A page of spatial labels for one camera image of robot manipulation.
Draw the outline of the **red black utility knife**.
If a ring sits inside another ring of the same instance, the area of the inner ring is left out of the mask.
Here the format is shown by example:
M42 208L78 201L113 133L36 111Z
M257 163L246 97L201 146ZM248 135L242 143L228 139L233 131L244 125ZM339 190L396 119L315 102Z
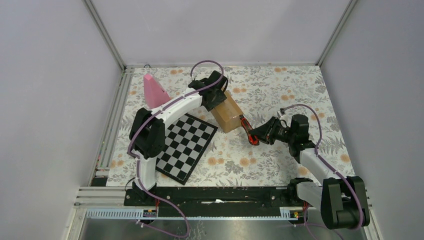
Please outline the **red black utility knife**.
M241 114L239 116L239 118L240 118L240 124L243 127L243 129L244 129L244 131L247 135L248 142L253 146L258 146L260 144L260 142L259 142L259 140L256 136L254 136L250 133L250 131L253 128L250 125L249 121L246 119L246 117L243 114Z

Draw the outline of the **brown cardboard express box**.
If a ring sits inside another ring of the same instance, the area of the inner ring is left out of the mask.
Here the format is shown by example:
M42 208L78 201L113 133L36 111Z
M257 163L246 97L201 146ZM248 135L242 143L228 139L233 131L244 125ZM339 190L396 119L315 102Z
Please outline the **brown cardboard express box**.
M233 99L229 90L226 90L224 94L226 100L213 108L210 112L222 131L227 134L242 126L240 116L244 113Z

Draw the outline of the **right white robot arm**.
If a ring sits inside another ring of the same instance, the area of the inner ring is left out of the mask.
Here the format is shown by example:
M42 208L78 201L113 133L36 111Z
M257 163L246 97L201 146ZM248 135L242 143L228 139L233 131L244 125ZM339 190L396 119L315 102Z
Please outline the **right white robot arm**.
M295 114L289 126L272 117L256 128L246 130L250 139L273 145L276 141L288 145L289 154L318 180L308 178L290 181L287 201L293 206L307 202L317 208L328 229L356 229L370 223L370 212L364 181L359 176L344 177L320 154L310 140L309 119Z

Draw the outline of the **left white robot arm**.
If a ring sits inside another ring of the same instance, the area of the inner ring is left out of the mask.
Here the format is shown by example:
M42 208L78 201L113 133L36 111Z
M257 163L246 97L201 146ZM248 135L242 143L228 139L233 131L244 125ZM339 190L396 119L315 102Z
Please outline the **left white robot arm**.
M140 108L135 115L127 154L136 160L136 199L144 206L155 200L156 158L165 147L166 129L180 117L199 107L211 111L226 100L222 87L224 72L214 70L209 77L193 80L178 97L148 110Z

